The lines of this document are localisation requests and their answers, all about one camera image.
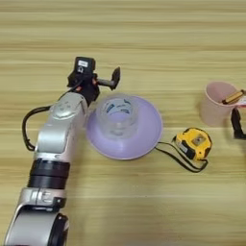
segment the pink mug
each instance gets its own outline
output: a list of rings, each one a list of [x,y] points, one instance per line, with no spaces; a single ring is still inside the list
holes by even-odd
[[[236,88],[225,82],[208,84],[200,108],[200,115],[204,123],[211,127],[223,126],[236,104],[224,105],[222,100],[235,92],[237,92]]]

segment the yellow tape measure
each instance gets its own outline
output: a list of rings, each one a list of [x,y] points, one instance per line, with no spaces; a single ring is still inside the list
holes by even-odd
[[[208,161],[206,157],[212,146],[210,136],[203,130],[198,128],[188,128],[183,133],[177,134],[173,141],[175,145],[167,142],[159,142],[160,144],[165,144],[177,151],[182,159],[177,158],[172,153],[156,147],[158,151],[163,152],[165,155],[169,156],[175,160],[184,169],[192,172],[199,173],[206,168]],[[197,166],[197,164],[192,163],[190,160],[200,162],[202,165]]]
[[[188,128],[174,137],[177,147],[190,160],[204,160],[211,149],[210,136],[198,128]]]

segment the purple plate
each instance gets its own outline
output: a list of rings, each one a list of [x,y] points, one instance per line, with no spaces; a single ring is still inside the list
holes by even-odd
[[[130,160],[149,153],[161,138],[162,120],[157,109],[148,101],[133,97],[138,106],[137,131],[129,138],[109,139],[100,130],[96,111],[88,118],[86,136],[102,155],[118,160]]]

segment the transparent cup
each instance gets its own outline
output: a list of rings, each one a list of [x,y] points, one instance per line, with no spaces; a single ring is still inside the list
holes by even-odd
[[[96,109],[100,130],[105,137],[122,139],[137,130],[137,104],[131,96],[117,93],[103,100]]]

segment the table surface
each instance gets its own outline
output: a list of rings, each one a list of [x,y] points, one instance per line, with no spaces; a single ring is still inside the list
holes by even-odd
[[[138,160],[109,160],[78,143],[62,211],[68,245],[246,245],[246,145],[199,117],[206,84],[243,88],[245,0],[3,0],[0,3],[0,240],[12,218],[33,154],[20,125],[32,108],[66,90],[76,56],[97,60],[119,92],[144,97],[160,111],[163,140],[187,127],[209,132],[213,148],[201,174],[157,151]],[[100,98],[110,94],[102,88]],[[30,120],[37,139],[47,113]]]

